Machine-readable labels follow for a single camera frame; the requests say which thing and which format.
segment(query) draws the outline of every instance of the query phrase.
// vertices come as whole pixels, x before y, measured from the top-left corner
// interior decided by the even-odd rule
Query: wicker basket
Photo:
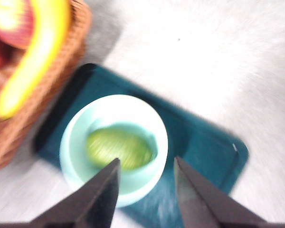
[[[85,50],[85,37],[91,24],[91,12],[83,0],[70,0],[72,23],[58,56],[15,116],[0,121],[0,168],[15,155],[30,127],[41,115],[51,98],[73,72]],[[13,53],[8,66],[0,69],[0,90],[21,60],[23,51]]]

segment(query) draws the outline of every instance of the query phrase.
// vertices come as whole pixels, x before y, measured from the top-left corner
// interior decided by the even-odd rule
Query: plastic tray
[[[88,103],[113,94],[136,96],[161,116],[168,132],[167,163],[157,185],[143,199],[122,208],[148,228],[182,228],[174,188],[173,158],[182,157],[222,191],[229,193],[248,158],[235,136],[187,113],[94,64],[81,66],[64,89],[35,138],[36,152],[60,168],[59,145],[71,118]]]

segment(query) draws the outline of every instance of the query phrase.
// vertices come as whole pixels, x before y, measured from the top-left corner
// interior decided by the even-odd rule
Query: green fruit
[[[147,141],[120,128],[101,128],[87,138],[87,156],[97,166],[104,167],[119,158],[123,170],[132,170],[150,162],[152,151]]]

